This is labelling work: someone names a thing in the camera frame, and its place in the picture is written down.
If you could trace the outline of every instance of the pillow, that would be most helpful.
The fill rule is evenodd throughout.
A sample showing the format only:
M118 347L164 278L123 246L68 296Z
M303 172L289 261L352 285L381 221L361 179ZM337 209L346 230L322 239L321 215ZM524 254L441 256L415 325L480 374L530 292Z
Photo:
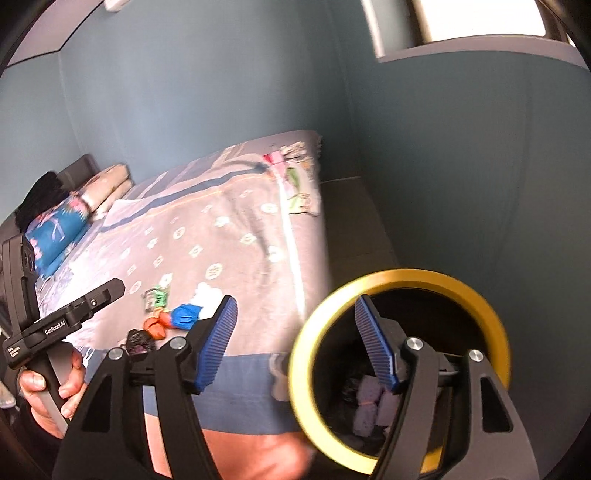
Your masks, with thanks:
M82 200L86 202L90 211L94 212L128 177L126 165L113 165L97 173L80 189Z
M58 206L37 217L26 236L35 249L35 270L42 274L86 225L88 206L72 193Z
M99 207L95 210L90 218L91 222L96 222L106 216L109 212L113 204L116 200L119 200L123 197L128 191L131 190L131 187L134 186L134 182L131 180L125 180L121 185L119 185L111 195L107 197L107 199L99 205Z
M45 278L49 278L51 277L55 272L57 272L57 269L60 268L61 264L64 263L64 260L66 259L66 257L68 255L70 255L70 253L72 253L72 250L74 250L74 247L76 245L78 245L78 243L80 243L80 240L82 240L82 237L86 234L86 232L88 231L88 229L90 228L89 224L86 224L82 230L78 233L78 235L76 235L75 239L72 240L63 250L63 252L61 252L56 259L51 262L46 268L45 270L39 271L39 276L42 280L44 280Z

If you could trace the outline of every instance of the window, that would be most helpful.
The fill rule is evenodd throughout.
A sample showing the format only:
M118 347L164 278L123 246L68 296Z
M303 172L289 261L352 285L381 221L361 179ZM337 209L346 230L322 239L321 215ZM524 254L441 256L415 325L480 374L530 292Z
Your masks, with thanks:
M562 23L540 0L361 0L361 4L380 62L446 51L503 50L586 68ZM557 42L543 42L540 37Z
M535 0L414 0L425 43L474 35L546 35Z

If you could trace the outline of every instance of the silver screw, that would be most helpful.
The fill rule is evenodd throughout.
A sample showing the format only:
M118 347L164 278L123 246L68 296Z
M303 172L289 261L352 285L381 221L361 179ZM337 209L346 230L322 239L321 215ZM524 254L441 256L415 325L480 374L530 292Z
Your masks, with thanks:
M482 355L480 350L470 350L470 352L468 352L468 356L475 362L482 362L484 359L484 355Z
M174 337L170 340L170 348L173 350L180 350L185 345L187 345L187 341L183 337Z
M109 358L111 360L119 360L123 356L123 349L119 347L112 348L109 350Z
M420 338L417 337L410 337L407 340L408 348L412 350L420 350L425 345Z

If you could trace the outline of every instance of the yellow ring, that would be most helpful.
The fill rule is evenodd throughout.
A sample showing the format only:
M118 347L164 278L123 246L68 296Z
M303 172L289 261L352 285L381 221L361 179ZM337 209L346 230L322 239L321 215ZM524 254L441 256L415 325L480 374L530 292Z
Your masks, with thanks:
M290 398L302 430L316 447L335 462L367 475L373 472L377 458L346 446L326 426L314 399L312 370L326 332L361 294L376 295L395 288L420 288L459 304L480 327L488 347L488 358L504 386L509 386L511 377L509 342L499 317L482 296L455 278L427 270L401 268L366 275L336 290L312 313L295 341L288 375ZM429 452L422 473L436 470L440 458L441 448Z

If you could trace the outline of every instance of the finger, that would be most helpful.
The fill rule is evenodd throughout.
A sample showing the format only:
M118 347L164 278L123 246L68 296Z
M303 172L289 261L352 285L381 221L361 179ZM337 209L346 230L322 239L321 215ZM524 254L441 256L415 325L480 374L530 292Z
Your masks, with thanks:
M19 383L21 390L23 390L24 393L29 394L45 390L46 387L45 378L43 378L41 374L32 370L23 371Z
M76 348L72 348L72 368L79 370L83 366L82 354Z
M70 397L70 399L66 403L64 403L64 406L61 408L61 414L65 418L70 419L74 416L74 412L80 404L80 400L82 399L82 395L84 395L84 392L86 391L86 387L87 385L83 384L80 388L80 391L76 395Z
M35 372L30 372L30 371L25 371L21 375L21 379L20 379L21 395L29 403L32 410L36 411L41 417L49 418L50 417L49 412L47 411L47 409L43 405L43 402L41 401L41 398L37 394L37 391L40 391L43 389L42 388L40 389L38 386L39 384L36 384L31 378L28 378L28 377L33 377L32 374L39 375L39 374L35 374Z
M76 395L80 391L82 384L84 383L86 368L84 367L84 365L82 365L82 363L78 365L78 368L76 368L75 365L73 366L74 368L72 368L72 370L70 371L68 380L59 389L61 398L68 398L72 395Z

